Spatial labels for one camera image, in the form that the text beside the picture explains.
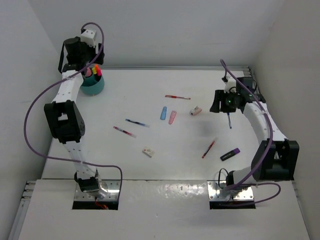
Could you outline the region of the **pink capped clear tube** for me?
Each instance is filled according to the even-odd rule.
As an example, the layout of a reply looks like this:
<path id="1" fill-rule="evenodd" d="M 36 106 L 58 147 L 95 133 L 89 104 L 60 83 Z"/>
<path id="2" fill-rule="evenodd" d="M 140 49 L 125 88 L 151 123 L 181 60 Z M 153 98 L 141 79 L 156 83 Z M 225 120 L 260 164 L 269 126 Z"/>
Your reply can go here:
<path id="1" fill-rule="evenodd" d="M 92 75 L 92 70 L 88 67 L 85 73 L 85 77 L 89 78 Z"/>

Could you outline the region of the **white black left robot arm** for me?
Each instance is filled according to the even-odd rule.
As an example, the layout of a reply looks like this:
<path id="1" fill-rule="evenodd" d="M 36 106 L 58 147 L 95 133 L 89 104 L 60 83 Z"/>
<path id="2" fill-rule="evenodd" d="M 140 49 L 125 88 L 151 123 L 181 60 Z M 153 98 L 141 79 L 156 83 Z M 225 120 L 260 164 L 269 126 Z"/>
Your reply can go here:
<path id="1" fill-rule="evenodd" d="M 89 63 L 94 61 L 100 47 L 94 36 L 76 36 L 63 42 L 58 71 L 64 81 L 52 102 L 44 106 L 53 138 L 67 149 L 74 163 L 75 181 L 83 193 L 94 197 L 102 193 L 102 182 L 98 171 L 92 170 L 83 157 L 81 138 L 86 128 L 76 100 Z"/>

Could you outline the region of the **yellow highlighter black body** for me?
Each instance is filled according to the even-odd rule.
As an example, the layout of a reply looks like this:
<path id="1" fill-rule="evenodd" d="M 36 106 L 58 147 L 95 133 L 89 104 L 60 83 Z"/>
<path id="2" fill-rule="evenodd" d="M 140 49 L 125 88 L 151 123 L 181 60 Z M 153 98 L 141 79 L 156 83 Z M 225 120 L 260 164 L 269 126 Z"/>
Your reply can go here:
<path id="1" fill-rule="evenodd" d="M 96 70 L 95 67 L 93 67 L 93 68 L 91 69 L 91 71 L 92 71 L 92 73 L 93 73 L 94 75 L 97 75 L 97 70 Z"/>

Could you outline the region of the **pink highlighter black body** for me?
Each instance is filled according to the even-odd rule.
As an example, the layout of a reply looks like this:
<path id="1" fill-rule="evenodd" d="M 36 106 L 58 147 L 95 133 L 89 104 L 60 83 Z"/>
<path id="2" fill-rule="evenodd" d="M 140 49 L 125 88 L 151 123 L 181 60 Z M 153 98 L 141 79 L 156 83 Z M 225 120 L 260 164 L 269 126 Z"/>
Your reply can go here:
<path id="1" fill-rule="evenodd" d="M 102 76 L 102 72 L 101 72 L 101 70 L 100 70 L 100 69 L 98 69 L 98 70 L 97 70 L 97 75 L 98 75 L 99 77 L 101 77 L 101 76 Z"/>

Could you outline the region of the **orange highlighter black body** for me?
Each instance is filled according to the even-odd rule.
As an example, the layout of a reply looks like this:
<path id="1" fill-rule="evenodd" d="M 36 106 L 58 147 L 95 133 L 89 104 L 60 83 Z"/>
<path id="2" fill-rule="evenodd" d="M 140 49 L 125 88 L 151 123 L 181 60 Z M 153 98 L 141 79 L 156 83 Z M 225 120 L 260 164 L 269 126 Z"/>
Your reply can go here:
<path id="1" fill-rule="evenodd" d="M 94 65 L 95 71 L 98 72 L 99 66 L 97 64 Z"/>

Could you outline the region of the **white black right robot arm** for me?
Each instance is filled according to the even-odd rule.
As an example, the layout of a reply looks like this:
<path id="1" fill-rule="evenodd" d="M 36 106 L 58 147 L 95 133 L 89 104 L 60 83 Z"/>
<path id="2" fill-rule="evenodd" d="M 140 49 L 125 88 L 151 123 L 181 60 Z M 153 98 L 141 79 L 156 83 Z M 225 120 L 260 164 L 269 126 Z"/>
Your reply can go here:
<path id="1" fill-rule="evenodd" d="M 240 110 L 248 119 L 259 144 L 251 165 L 227 174 L 226 187 L 233 190 L 265 181 L 292 181 L 300 146 L 288 139 L 269 114 L 262 94 L 252 88 L 253 78 L 222 78 L 224 89 L 214 93 L 211 113 L 234 113 Z"/>

